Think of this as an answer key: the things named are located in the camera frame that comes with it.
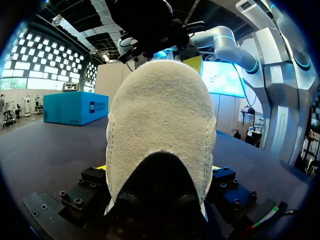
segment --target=bolt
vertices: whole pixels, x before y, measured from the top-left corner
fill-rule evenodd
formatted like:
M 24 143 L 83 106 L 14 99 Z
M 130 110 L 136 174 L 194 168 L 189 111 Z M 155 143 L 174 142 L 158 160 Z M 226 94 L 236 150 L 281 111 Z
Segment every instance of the bolt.
M 84 203 L 84 201 L 81 199 L 81 198 L 75 198 L 74 199 L 74 203 L 77 205 L 77 206 L 80 206 Z
M 233 204 L 234 204 L 235 209 L 239 209 L 239 207 L 241 205 L 241 200 L 236 198 L 235 200 L 233 200 Z
M 256 196 L 257 196 L 257 192 L 256 192 L 256 191 L 250 192 L 250 196 L 251 196 L 252 198 L 256 197 Z
M 47 204 L 42 204 L 40 208 L 41 208 L 42 211 L 46 211 L 48 209 L 48 205 Z
M 61 198 L 64 199 L 64 198 L 66 198 L 67 196 L 68 196 L 68 193 L 66 193 L 65 191 L 61 191 L 61 192 L 60 192 L 60 197 L 61 197 Z
M 36 218 L 39 216 L 39 212 L 36 211 L 36 210 L 33 210 L 32 213 L 31 213 L 32 217 Z

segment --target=display screen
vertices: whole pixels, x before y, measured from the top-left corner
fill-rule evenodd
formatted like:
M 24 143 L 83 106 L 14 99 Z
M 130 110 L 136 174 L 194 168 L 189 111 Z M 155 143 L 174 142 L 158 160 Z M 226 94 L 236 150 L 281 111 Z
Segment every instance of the display screen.
M 242 68 L 236 64 L 235 67 L 240 75 L 243 88 L 246 89 L 242 78 Z M 204 61 L 202 80 L 209 93 L 244 98 L 245 93 L 236 69 L 229 62 Z

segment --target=white wall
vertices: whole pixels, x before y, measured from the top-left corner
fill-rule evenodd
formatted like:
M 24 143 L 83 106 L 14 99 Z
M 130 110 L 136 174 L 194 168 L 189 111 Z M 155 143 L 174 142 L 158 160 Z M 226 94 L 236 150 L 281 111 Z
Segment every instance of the white wall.
M 14 104 L 17 105 L 19 104 L 20 106 L 22 105 L 22 98 L 25 98 L 27 94 L 30 94 L 30 112 L 33 113 L 36 105 L 36 95 L 38 96 L 44 96 L 44 95 L 49 95 L 49 94 L 57 94 L 61 93 L 62 91 L 59 90 L 44 90 L 44 89 L 12 89 L 12 90 L 4 90 L 0 91 L 0 94 L 4 95 L 4 101 L 5 102 L 10 102 L 10 108 L 12 108 L 12 100 L 14 100 Z
M 135 69 L 133 61 L 129 62 L 129 65 Z M 127 65 L 122 62 L 110 62 L 98 66 L 94 91 L 96 94 L 109 96 L 109 111 L 116 92 L 130 73 Z

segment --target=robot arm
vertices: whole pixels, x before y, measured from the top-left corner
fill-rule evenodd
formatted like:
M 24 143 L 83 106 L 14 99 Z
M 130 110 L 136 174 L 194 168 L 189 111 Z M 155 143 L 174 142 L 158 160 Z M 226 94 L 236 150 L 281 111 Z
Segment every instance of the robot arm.
M 214 46 L 217 58 L 235 63 L 249 74 L 254 74 L 258 70 L 257 58 L 237 46 L 234 33 L 228 27 L 217 26 L 207 31 L 197 32 L 191 40 L 198 48 Z

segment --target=blue teal box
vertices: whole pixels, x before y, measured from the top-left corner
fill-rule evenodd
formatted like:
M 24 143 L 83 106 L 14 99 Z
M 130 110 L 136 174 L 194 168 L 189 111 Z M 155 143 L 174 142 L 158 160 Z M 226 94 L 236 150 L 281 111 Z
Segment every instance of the blue teal box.
M 45 123 L 83 126 L 108 115 L 109 97 L 84 92 L 62 92 L 43 96 Z

